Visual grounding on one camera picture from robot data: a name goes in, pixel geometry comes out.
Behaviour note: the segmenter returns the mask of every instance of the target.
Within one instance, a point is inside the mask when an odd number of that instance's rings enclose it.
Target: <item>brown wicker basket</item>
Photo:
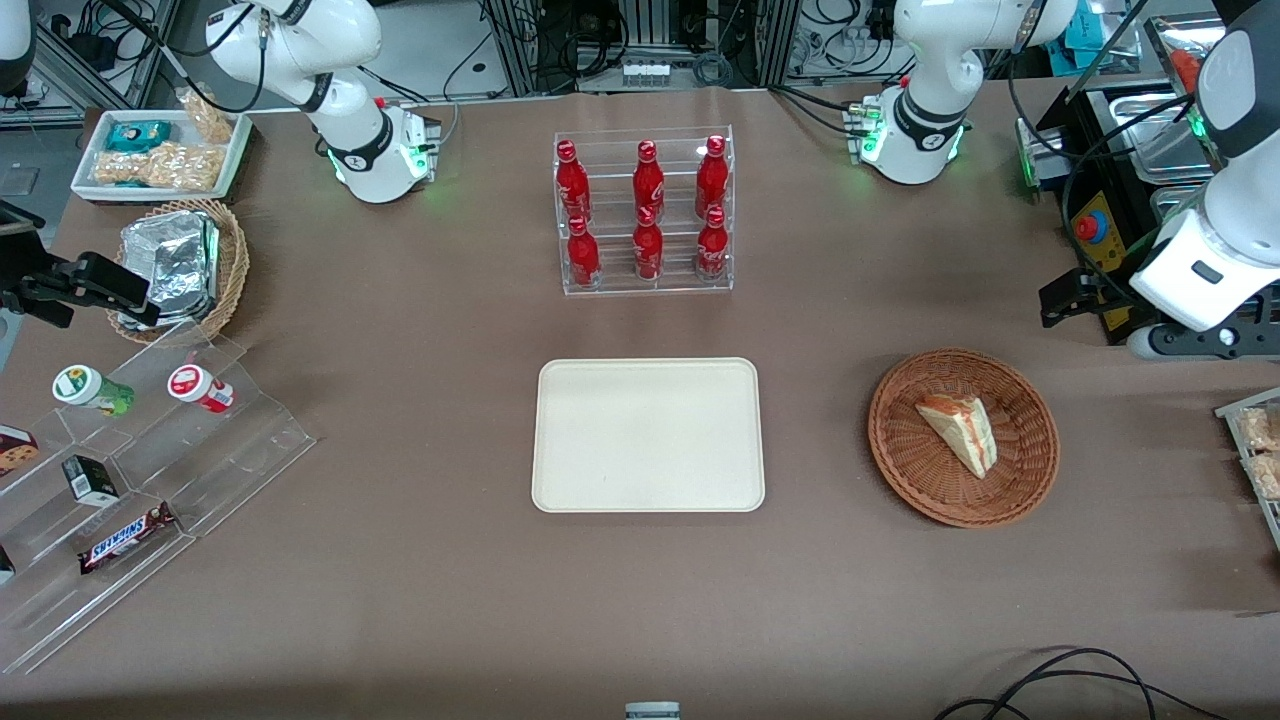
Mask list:
[[[241,292],[244,291],[244,277],[248,274],[248,245],[244,241],[244,231],[236,222],[236,215],[225,205],[216,200],[177,200],[165,202],[155,208],[147,217],[175,213],[178,210],[204,210],[218,224],[218,306],[200,323],[200,329],[207,337],[218,334],[223,327],[230,322],[236,306],[239,305]],[[115,254],[115,261],[124,260],[124,247]],[[120,336],[150,345],[160,338],[169,328],[156,328],[140,333],[131,332],[120,325],[115,318],[115,311],[106,313],[108,322]]]
[[[915,410],[934,392],[982,398],[996,437],[996,465],[978,479]],[[960,347],[908,357],[876,388],[867,423],[872,455],[902,500],[959,528],[1021,519],[1057,477],[1057,427],[1027,378],[1000,360]]]

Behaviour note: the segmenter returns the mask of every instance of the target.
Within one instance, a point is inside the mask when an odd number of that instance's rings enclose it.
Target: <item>coca-cola bottle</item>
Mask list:
[[[707,209],[707,227],[698,233],[698,256],[694,272],[703,282],[712,282],[724,274],[724,254],[728,251],[728,232],[724,229],[724,208]]]
[[[568,219],[568,269],[577,287],[594,290],[600,286],[600,247],[586,231],[586,218]]]
[[[640,163],[636,164],[636,172],[631,176],[636,208],[652,208],[654,215],[660,220],[663,177],[662,168],[658,167],[658,146],[652,140],[641,140],[636,154],[640,156]]]
[[[653,208],[636,208],[636,232],[631,234],[636,251],[636,275],[655,281],[662,274],[662,231]]]
[[[556,156],[559,163],[556,165],[556,187],[559,190],[561,202],[564,211],[572,215],[582,215],[591,220],[591,188],[586,182],[586,168],[577,159],[577,147],[572,140],[562,140],[556,143]]]
[[[728,186],[728,163],[724,161],[724,136],[713,135],[707,138],[707,155],[698,167],[698,197],[694,211],[699,218],[707,218],[707,208],[724,201],[724,188]]]

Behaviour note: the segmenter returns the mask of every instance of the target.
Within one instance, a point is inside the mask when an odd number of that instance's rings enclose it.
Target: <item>small box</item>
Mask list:
[[[67,475],[76,502],[81,505],[106,507],[120,500],[106,466],[97,460],[72,455],[63,462],[63,474]]]
[[[0,547],[0,585],[8,583],[17,570],[13,566],[13,560],[5,555],[4,547]]]
[[[31,433],[0,425],[0,478],[18,469],[19,465],[40,455],[40,447]]]

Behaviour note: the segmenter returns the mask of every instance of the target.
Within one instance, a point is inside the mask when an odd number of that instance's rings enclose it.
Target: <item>metal tray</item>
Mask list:
[[[1174,97],[1176,95],[1164,92],[1117,97],[1108,105],[1111,119],[1120,126]],[[1187,118],[1172,122],[1179,113],[1179,108],[1171,108],[1124,132],[1125,141],[1135,147],[1133,164],[1144,182],[1187,184],[1213,176],[1204,149]]]
[[[1187,50],[1203,60],[1213,45],[1226,35],[1226,26],[1216,13],[1155,15],[1148,18],[1143,27],[1156,50],[1156,56],[1160,58],[1160,67],[1165,69],[1169,82],[1179,95],[1185,95],[1187,88],[1169,59],[1170,54],[1174,50]]]
[[[1280,397],[1280,388],[1268,389],[1266,392],[1254,395],[1252,397],[1245,397],[1239,402],[1233,402],[1231,405],[1224,405],[1213,411],[1215,415],[1226,420],[1226,427],[1231,430],[1231,439],[1235,441],[1235,448],[1240,454],[1240,465],[1244,468],[1244,474],[1249,478],[1249,484],[1253,486],[1253,492],[1258,498],[1258,506],[1262,507],[1262,516],[1266,519],[1267,529],[1271,530],[1271,539],[1275,541],[1276,548],[1280,548],[1280,502],[1275,500],[1268,500],[1262,495],[1261,486],[1258,486],[1257,478],[1253,477],[1253,470],[1249,469],[1247,460],[1256,455],[1254,450],[1244,442],[1244,437],[1240,433],[1239,418],[1240,410],[1245,407],[1265,407],[1268,400]]]
[[[1161,187],[1156,192],[1151,193],[1151,209],[1156,211],[1156,217],[1161,222],[1169,219],[1172,214],[1174,208],[1183,204],[1184,200],[1196,195],[1196,191],[1203,186],[1201,184],[1172,184],[1169,187]]]

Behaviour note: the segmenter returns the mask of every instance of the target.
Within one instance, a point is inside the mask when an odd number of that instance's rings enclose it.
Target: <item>brown paper tablecloth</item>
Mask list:
[[[1032,111],[1057,87],[1029,83]],[[608,719],[677,700],[690,720],[932,717],[1002,689],[1030,651],[1098,644],[1229,716],[1280,716],[1276,550],[1212,415],[1280,374],[1143,364],[1092,318],[1039,327],[1036,291],[1071,255],[1053,204],[1019,190],[1002,86],[924,187],[851,167],[765,92],[463,115],[440,181],[387,206],[334,182],[305,118],[256,118],[234,206],[252,270],[227,334],[321,442],[35,674],[0,678],[0,715]],[[564,299],[552,135],[722,123],[737,288]],[[106,252],[142,213],[73,200],[56,249]],[[872,462],[878,378],[946,345],[1019,368],[1057,420],[1057,486],[1016,525],[937,525]],[[58,368],[136,348],[97,310],[69,331],[28,322],[5,421],[51,409]],[[544,363],[721,355],[759,368],[763,507],[534,509]],[[1043,685],[1020,703],[1037,720],[1144,716],[1124,688]]]

